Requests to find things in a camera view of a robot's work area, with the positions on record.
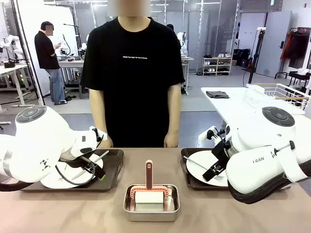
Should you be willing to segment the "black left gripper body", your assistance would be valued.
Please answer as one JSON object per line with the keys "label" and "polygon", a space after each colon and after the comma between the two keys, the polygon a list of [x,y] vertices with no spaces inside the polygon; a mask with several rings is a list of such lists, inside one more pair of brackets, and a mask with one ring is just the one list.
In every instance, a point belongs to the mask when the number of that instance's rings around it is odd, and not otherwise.
{"label": "black left gripper body", "polygon": [[59,159],[60,162],[64,162],[68,164],[72,168],[82,168],[84,170],[94,169],[95,164],[89,159],[84,156],[80,156],[75,158],[74,160],[66,160],[66,159]]}

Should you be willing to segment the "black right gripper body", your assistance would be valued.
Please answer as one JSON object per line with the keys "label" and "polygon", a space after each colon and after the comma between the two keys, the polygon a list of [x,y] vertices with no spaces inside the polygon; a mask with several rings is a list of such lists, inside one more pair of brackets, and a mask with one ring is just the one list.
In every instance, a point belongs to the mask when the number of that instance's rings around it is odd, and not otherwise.
{"label": "black right gripper body", "polygon": [[228,150],[230,149],[229,142],[220,141],[214,149],[211,151],[212,154],[217,158],[216,166],[226,166],[229,161]]}

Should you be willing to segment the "person's right hand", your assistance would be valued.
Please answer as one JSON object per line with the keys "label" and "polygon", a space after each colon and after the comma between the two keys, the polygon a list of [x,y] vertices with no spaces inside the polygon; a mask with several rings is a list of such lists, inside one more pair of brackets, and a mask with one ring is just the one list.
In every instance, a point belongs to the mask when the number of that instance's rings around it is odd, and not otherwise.
{"label": "person's right hand", "polygon": [[112,147],[113,147],[113,142],[109,136],[107,136],[106,140],[102,140],[98,146],[98,148],[100,149],[107,149],[107,148],[112,148]]}

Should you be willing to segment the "person's left hand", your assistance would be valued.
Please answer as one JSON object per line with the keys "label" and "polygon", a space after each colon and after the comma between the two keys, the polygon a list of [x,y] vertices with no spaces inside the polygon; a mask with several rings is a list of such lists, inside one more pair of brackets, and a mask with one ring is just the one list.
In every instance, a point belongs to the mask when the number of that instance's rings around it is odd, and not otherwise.
{"label": "person's left hand", "polygon": [[167,133],[164,139],[165,148],[177,148],[179,144],[179,136],[177,133]]}

